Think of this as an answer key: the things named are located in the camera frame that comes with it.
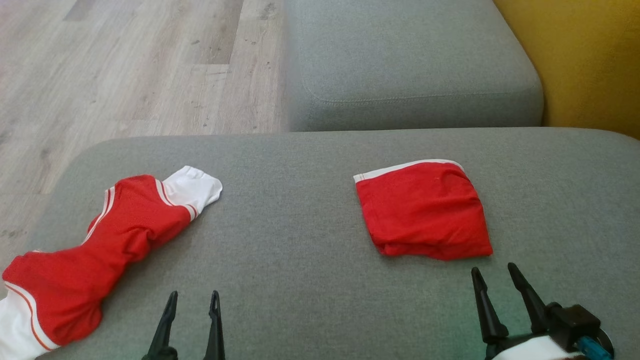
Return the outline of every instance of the gray sofa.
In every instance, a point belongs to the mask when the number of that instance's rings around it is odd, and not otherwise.
[[[293,131],[539,126],[538,75],[492,0],[288,0]]]
[[[425,158],[465,167],[493,256],[447,263],[373,247],[352,176]],[[78,245],[104,189],[185,164],[220,178],[221,199],[129,269],[89,338],[43,359],[141,358],[172,290],[172,345],[202,358],[213,289],[227,359],[481,359],[473,266],[511,332],[529,326],[510,261],[545,302],[599,316],[617,359],[640,353],[636,140],[544,127],[114,140],[71,164],[26,250]]]

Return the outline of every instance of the red garment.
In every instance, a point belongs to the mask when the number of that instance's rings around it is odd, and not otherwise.
[[[3,273],[0,358],[33,359],[91,334],[127,265],[178,235],[221,191],[219,180],[192,167],[163,182],[130,177],[105,192],[82,245],[16,257]]]
[[[381,254],[440,260],[493,254],[482,204],[459,164],[415,161],[354,180],[371,240]]]

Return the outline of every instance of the yellow cushion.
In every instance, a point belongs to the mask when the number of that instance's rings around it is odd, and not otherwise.
[[[538,71],[545,125],[640,139],[640,1],[494,2]]]

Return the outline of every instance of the gray upholstery fabric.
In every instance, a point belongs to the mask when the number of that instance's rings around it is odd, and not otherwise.
[[[352,175],[425,158],[461,163],[495,254],[384,258]],[[617,359],[635,359],[640,314],[640,142],[580,129],[436,129],[134,138],[84,152],[61,178],[29,248],[79,244],[102,194],[185,164],[221,179],[219,202],[135,264],[87,339],[45,359],[139,359],[172,290],[172,345],[204,355],[211,291],[227,359],[482,359],[470,270],[479,266],[512,334],[529,326],[514,261],[545,302],[603,320]]]
[[[294,131],[539,126],[538,75],[492,0],[288,0]]]

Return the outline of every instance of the folded red cloth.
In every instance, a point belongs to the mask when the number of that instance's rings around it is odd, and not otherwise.
[[[493,254],[482,204],[457,162],[420,160],[353,179],[381,254],[440,260]]]

